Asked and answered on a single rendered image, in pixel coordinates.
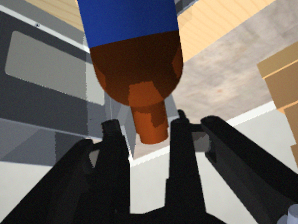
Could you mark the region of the dark grey square tray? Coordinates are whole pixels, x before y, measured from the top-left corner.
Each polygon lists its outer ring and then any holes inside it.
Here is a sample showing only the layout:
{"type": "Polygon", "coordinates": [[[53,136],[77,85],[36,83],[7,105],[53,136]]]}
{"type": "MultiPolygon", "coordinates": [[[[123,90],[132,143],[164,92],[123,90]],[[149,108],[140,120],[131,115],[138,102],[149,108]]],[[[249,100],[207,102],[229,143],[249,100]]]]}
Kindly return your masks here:
{"type": "Polygon", "coordinates": [[[177,17],[199,0],[175,0],[177,17]]]}

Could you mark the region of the brown bottle with blue label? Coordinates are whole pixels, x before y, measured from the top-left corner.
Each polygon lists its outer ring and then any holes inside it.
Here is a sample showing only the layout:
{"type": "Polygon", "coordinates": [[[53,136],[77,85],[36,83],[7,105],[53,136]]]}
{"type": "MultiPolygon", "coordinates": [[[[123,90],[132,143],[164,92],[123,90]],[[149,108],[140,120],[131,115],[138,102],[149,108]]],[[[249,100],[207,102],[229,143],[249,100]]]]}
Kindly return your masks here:
{"type": "Polygon", "coordinates": [[[168,138],[166,99],[184,57],[175,0],[77,0],[96,78],[130,106],[143,144],[168,138]]]}

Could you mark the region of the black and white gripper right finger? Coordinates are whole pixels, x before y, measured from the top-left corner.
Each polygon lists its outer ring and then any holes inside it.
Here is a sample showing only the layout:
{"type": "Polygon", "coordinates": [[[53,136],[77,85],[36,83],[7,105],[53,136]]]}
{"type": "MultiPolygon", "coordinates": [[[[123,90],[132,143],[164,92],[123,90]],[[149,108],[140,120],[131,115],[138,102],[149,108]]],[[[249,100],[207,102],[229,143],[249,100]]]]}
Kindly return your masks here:
{"type": "Polygon", "coordinates": [[[170,150],[163,224],[209,224],[195,152],[205,153],[258,224],[298,224],[296,172],[220,117],[192,124],[172,93],[164,102],[170,150]]]}

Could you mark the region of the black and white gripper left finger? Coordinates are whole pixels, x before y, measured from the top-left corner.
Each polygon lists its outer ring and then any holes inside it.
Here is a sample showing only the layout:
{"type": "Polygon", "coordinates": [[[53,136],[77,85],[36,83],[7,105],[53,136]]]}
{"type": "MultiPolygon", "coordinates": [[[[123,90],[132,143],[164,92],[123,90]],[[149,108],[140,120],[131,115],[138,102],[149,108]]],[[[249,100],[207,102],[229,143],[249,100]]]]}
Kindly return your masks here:
{"type": "Polygon", "coordinates": [[[114,224],[115,213],[130,213],[137,134],[130,106],[100,126],[102,142],[75,143],[0,224],[114,224]]]}

